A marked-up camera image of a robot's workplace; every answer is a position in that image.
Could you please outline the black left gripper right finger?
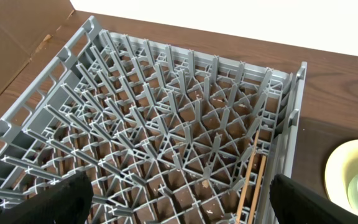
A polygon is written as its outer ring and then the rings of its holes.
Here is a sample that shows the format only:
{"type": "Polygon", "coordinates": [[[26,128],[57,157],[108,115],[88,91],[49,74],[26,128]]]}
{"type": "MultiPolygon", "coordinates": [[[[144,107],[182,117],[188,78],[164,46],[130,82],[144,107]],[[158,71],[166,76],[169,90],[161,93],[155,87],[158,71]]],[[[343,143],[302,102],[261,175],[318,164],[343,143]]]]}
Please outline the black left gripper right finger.
{"type": "Polygon", "coordinates": [[[277,174],[269,199],[279,224],[358,224],[358,216],[291,178],[277,174]]]}

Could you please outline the wooden chopstick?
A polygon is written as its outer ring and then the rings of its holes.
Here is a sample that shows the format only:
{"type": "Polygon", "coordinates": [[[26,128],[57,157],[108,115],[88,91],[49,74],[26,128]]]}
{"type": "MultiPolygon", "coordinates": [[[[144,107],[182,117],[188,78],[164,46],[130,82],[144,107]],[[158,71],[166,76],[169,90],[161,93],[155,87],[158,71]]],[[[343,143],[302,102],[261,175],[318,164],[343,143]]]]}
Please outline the wooden chopstick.
{"type": "Polygon", "coordinates": [[[237,206],[237,212],[236,212],[236,221],[235,224],[239,224],[241,221],[241,215],[242,215],[242,210],[244,207],[244,202],[245,202],[245,198],[246,198],[246,192],[247,192],[247,188],[249,185],[249,179],[250,179],[250,173],[252,170],[252,166],[253,166],[253,160],[254,160],[254,156],[256,153],[256,147],[257,147],[257,141],[259,138],[259,132],[260,130],[258,129],[256,134],[255,134],[255,138],[254,138],[254,143],[252,146],[252,151],[248,160],[248,165],[247,165],[247,170],[246,170],[246,176],[245,176],[245,181],[244,181],[244,185],[241,191],[241,196],[239,198],[239,204],[237,206]]]}
{"type": "Polygon", "coordinates": [[[263,155],[261,163],[260,163],[260,168],[259,168],[259,173],[258,173],[258,176],[257,176],[255,189],[254,189],[252,203],[251,203],[251,206],[250,206],[250,212],[249,212],[247,224],[253,224],[253,221],[254,221],[254,215],[255,215],[255,210],[256,210],[256,206],[257,206],[257,202],[258,202],[260,186],[261,186],[261,183],[262,183],[262,178],[263,178],[263,174],[264,174],[266,160],[267,160],[267,156],[263,155]]]}

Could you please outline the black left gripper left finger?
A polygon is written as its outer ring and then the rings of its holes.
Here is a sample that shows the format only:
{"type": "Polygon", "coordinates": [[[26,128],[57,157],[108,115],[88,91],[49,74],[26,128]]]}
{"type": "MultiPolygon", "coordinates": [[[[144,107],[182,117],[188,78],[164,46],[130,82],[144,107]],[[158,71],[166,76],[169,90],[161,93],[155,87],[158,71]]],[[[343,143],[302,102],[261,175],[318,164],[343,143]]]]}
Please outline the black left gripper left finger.
{"type": "Polygon", "coordinates": [[[0,223],[81,223],[90,214],[91,181],[80,172],[0,213],[0,223]]]}

